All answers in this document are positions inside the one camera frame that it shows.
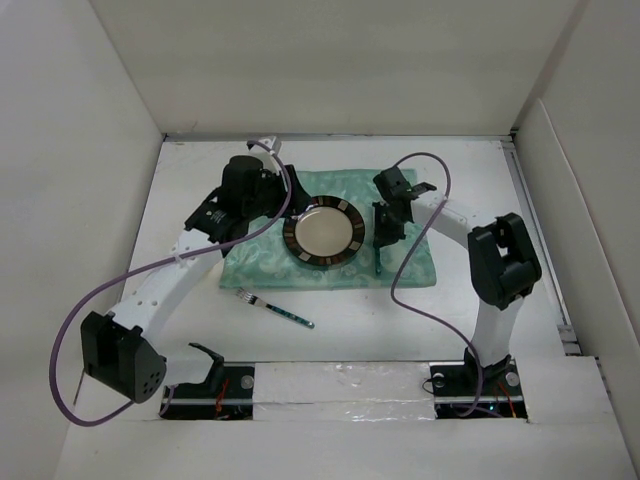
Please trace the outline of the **knife with green handle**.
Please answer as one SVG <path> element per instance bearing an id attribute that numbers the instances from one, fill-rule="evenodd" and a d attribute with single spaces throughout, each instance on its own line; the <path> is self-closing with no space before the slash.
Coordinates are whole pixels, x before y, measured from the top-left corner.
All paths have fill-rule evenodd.
<path id="1" fill-rule="evenodd" d="M 382 247 L 380 245 L 374 243 L 374 268 L 375 274 L 378 277 L 382 274 L 381 249 Z"/>

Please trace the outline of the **dark rimmed dinner plate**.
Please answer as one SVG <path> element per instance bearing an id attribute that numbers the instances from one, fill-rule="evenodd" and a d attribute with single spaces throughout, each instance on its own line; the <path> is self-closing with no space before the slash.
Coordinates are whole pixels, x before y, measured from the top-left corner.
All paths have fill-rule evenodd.
<path id="1" fill-rule="evenodd" d="M 306 267 L 336 268 L 352 261 L 364 244 L 363 216 L 347 200 L 320 195 L 300 214 L 284 221 L 286 251 Z"/>

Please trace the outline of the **green patterned cloth placemat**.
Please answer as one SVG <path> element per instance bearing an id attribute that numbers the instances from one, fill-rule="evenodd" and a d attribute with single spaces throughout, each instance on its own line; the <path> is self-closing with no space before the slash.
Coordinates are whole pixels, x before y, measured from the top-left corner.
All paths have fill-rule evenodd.
<path id="1" fill-rule="evenodd" d="M 302 187 L 312 196 L 331 195 L 350 202 L 365 221 L 365 244 L 355 257 L 334 268 L 304 265 L 285 248 L 283 222 L 278 221 L 260 236 L 233 247 L 224 260 L 219 287 L 226 290 L 335 290 L 387 288 L 411 246 L 422 231 L 405 225 L 406 238 L 380 250 L 381 272 L 375 272 L 373 204 L 381 200 L 372 169 L 300 171 Z"/>

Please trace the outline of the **fork with green handle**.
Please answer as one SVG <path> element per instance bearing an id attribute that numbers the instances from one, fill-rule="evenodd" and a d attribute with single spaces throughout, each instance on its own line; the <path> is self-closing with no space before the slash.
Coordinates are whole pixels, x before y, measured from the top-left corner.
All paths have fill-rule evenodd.
<path id="1" fill-rule="evenodd" d="M 271 303 L 268 303 L 266 301 L 264 301 L 263 299 L 259 298 L 258 296 L 246 291 L 245 289 L 238 289 L 236 291 L 236 296 L 238 298 L 240 298 L 242 301 L 244 301 L 245 303 L 252 305 L 256 308 L 261 308 L 263 310 L 267 310 L 269 312 L 271 312 L 272 314 L 275 314 L 281 318 L 287 319 L 293 323 L 296 323 L 304 328 L 313 330 L 315 328 L 315 323 L 312 321 L 309 321 L 303 317 L 300 317 L 294 313 L 291 313 L 281 307 L 275 306 Z"/>

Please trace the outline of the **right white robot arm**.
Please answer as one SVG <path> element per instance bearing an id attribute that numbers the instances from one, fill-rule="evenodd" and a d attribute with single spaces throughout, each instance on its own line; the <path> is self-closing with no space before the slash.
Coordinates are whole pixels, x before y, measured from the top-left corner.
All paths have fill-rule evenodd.
<path id="1" fill-rule="evenodd" d="M 376 252 L 405 238 L 405 225 L 430 226 L 468 252 L 479 309 L 462 381 L 483 394 L 499 379 L 495 366 L 509 356 L 509 343 L 524 298 L 541 279 L 540 262 L 524 220 L 515 213 L 491 216 L 446 197 L 426 182 L 412 186 L 397 167 L 373 182 L 381 202 L 374 204 Z"/>

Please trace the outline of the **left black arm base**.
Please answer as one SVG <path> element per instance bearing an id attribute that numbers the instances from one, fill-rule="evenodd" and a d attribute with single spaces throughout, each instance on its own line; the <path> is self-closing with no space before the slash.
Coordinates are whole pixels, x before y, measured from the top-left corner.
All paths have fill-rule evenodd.
<path id="1" fill-rule="evenodd" d="M 194 376 L 194 362 L 187 363 L 190 377 L 164 387 L 158 416 L 163 420 L 252 420 L 256 365 L 227 364 L 221 354 L 200 343 L 189 346 L 208 357 L 206 375 Z"/>

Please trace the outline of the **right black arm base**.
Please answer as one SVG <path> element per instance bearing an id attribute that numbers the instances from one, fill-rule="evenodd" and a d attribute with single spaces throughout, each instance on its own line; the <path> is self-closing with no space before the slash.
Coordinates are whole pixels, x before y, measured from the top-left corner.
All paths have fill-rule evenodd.
<path id="1" fill-rule="evenodd" d="M 527 419 L 516 363 L 486 372 L 478 393 L 477 371 L 463 361 L 431 362 L 422 388 L 433 396 L 437 420 Z"/>

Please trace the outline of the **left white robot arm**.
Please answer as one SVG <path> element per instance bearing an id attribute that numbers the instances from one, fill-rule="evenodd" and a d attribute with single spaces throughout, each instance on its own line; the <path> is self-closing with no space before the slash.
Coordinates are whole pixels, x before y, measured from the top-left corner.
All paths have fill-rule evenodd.
<path id="1" fill-rule="evenodd" d="M 174 371 L 153 343 L 182 300 L 246 238 L 252 221 L 291 217 L 309 202 L 293 165 L 276 173 L 257 156 L 232 157 L 220 186 L 185 221 L 169 263 L 153 268 L 108 313 L 85 317 L 80 327 L 85 373 L 133 403 L 149 400 Z"/>

